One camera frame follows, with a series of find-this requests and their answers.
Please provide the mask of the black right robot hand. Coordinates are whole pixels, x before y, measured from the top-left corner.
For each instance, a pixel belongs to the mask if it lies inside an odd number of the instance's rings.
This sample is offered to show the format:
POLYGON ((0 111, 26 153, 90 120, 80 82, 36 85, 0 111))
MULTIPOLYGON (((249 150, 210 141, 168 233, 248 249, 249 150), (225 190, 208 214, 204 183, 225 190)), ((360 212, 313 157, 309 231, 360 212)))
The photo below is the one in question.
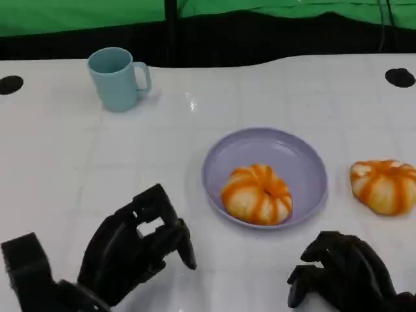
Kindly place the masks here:
POLYGON ((300 259, 287 280, 290 308, 317 293, 339 311, 384 311, 397 295, 384 262, 357 236, 322 231, 300 259))

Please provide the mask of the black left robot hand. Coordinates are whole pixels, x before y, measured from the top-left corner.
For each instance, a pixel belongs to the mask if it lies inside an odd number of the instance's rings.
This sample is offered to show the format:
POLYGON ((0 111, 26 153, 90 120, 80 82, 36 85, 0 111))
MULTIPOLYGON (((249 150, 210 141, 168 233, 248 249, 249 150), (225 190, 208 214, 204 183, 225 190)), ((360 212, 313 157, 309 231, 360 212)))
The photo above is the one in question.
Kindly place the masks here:
POLYGON ((114 307, 158 274, 172 252, 196 269, 189 228, 157 183, 104 219, 88 243, 77 281, 114 307))

